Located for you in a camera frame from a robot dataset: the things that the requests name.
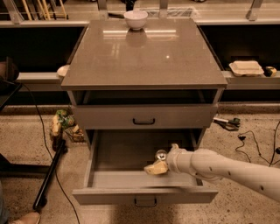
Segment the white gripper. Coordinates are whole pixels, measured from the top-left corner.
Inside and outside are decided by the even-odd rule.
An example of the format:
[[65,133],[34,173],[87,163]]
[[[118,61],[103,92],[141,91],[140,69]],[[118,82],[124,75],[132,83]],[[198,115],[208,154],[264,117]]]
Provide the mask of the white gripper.
[[180,149],[176,143],[171,144],[171,150],[168,152],[166,162],[157,160],[154,164],[144,167],[147,174],[159,175],[168,172],[193,174],[191,166],[192,153],[185,149]]

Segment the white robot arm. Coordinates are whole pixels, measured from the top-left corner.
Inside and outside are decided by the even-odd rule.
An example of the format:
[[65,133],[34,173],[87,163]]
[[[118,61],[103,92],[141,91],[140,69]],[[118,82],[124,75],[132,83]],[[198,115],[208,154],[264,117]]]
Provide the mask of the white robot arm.
[[173,143],[171,150],[158,150],[155,162],[143,168],[147,174],[187,173],[211,182],[230,179],[242,186],[280,201],[280,169],[233,160],[208,149],[188,151]]

